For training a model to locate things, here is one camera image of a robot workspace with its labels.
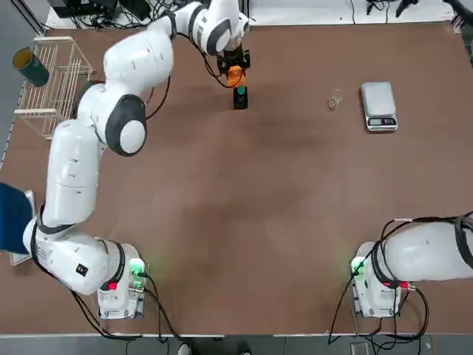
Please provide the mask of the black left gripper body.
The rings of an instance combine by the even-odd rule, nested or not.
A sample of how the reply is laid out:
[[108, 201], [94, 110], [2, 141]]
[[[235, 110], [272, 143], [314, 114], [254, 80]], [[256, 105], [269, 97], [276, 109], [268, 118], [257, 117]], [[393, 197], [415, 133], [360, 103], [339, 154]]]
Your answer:
[[233, 66], [245, 67], [244, 50], [242, 47], [237, 47], [234, 50], [224, 50], [223, 58], [226, 69]]

